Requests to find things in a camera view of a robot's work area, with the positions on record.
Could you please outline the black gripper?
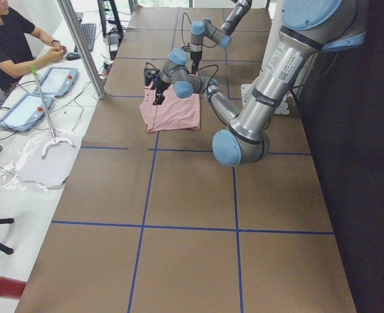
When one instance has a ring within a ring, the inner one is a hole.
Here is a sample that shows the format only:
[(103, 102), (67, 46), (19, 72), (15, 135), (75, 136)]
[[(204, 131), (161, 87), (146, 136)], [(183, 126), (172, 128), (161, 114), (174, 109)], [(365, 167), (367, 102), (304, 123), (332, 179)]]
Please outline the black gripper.
[(190, 52), (190, 58), (192, 60), (191, 73), (195, 74), (198, 71), (198, 65), (201, 61), (201, 52)]
[(165, 100), (164, 91), (170, 86), (169, 83), (164, 82), (161, 79), (155, 81), (156, 95), (153, 105), (161, 105)]

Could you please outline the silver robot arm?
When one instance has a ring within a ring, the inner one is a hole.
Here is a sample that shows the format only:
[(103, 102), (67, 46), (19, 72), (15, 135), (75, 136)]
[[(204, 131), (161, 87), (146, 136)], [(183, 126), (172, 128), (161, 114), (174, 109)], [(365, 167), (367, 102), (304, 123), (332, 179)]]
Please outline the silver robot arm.
[(239, 109), (215, 79), (199, 77), (196, 72), (204, 39), (226, 48), (251, 6), (250, 1), (237, 1), (221, 28), (208, 19), (193, 22), (189, 46), (172, 50), (164, 66), (147, 78), (156, 92), (155, 104), (163, 103), (169, 88), (179, 98), (201, 94), (207, 99), (225, 125), (214, 135), (212, 148), (215, 159), (227, 167), (257, 162), (267, 154), (269, 140), (264, 129), (311, 55), (356, 48), (366, 36), (368, 1), (285, 1), (276, 49)]
[(202, 59), (204, 38), (208, 38), (223, 49), (226, 49), (231, 42), (231, 34), (252, 6), (252, 0), (233, 2), (235, 7), (220, 28), (215, 27), (208, 18), (191, 23), (191, 36), (188, 47), (192, 60), (191, 71), (193, 74), (198, 71), (199, 63)]

